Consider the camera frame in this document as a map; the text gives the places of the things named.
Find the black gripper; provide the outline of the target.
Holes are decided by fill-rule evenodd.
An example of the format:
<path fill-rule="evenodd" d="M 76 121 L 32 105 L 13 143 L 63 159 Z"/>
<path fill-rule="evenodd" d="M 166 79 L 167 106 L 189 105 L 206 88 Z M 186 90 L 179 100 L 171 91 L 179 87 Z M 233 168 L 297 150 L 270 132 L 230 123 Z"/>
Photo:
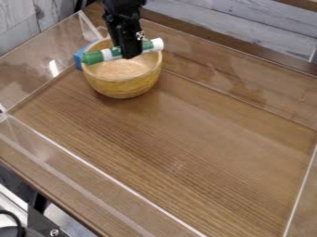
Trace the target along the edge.
<path fill-rule="evenodd" d="M 112 43 L 130 59 L 142 53 L 140 9 L 146 0 L 102 0 L 102 5 Z"/>

